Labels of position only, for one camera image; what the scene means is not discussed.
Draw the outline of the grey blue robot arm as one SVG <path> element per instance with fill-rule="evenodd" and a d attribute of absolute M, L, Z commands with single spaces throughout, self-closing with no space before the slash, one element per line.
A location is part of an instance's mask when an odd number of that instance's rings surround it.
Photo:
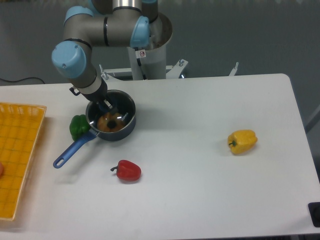
<path fill-rule="evenodd" d="M 96 46 L 146 49 L 151 42 L 150 23 L 158 16 L 156 0 L 92 0 L 90 8 L 71 7 L 63 23 L 63 41 L 51 54 L 57 71 L 87 100 L 115 114 L 108 86 L 91 62 Z"/>

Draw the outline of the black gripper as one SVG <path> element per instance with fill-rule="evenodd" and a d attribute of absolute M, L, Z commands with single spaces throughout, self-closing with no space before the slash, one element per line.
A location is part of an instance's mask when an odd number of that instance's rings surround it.
<path fill-rule="evenodd" d="M 90 86 L 85 88 L 72 86 L 69 90 L 75 96 L 82 94 L 88 101 L 103 102 L 104 106 L 108 108 L 107 112 L 111 115 L 119 112 L 118 108 L 106 99 L 108 86 L 105 81 L 94 81 Z"/>

